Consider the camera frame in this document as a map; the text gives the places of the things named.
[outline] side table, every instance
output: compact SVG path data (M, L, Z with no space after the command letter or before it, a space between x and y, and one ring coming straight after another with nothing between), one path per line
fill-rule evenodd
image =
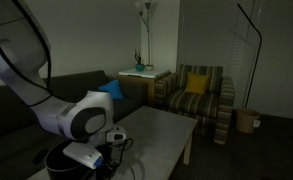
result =
M168 69L154 68L152 71L136 71L129 69L118 72L118 79L132 82L145 82L148 84L148 106L153 107L155 101L155 83L171 72Z

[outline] striped armchair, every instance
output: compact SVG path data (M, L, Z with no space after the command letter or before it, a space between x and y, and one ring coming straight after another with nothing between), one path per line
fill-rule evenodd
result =
M180 65L155 84L155 107L198 119L197 132L210 136L215 143L226 142L235 99L231 77L223 77L221 66ZM187 93L187 73L209 75L205 95Z

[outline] couch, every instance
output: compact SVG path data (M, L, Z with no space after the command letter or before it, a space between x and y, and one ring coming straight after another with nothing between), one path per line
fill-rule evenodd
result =
M188 74L208 77L206 92L186 92ZM178 71L155 84L155 106L198 119L197 132L224 144L232 116L235 90L232 78L223 76L221 66L181 64Z
M53 77L53 91L78 102L88 90L97 91L112 78L102 70ZM114 122L147 102L147 84L119 81L123 99L114 99ZM34 112L7 86L0 86L0 179L27 179L44 168L45 153L65 137L44 131Z

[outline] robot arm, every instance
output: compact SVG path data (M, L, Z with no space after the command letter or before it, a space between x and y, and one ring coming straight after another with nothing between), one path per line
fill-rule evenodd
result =
M26 9L26 16L18 7ZM49 45L36 21L36 26L30 25L34 20L21 0L0 0L0 79L30 106L48 132L88 140L93 146L125 139L124 130L114 128L108 93L88 92L80 102L69 103L55 97L43 82L39 69L50 60Z

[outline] dark carpet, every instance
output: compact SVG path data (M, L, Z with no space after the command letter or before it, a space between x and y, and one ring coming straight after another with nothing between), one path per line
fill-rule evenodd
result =
M225 145L193 137L190 164L180 159L170 180L293 180L293 120L262 115L251 134L232 123Z

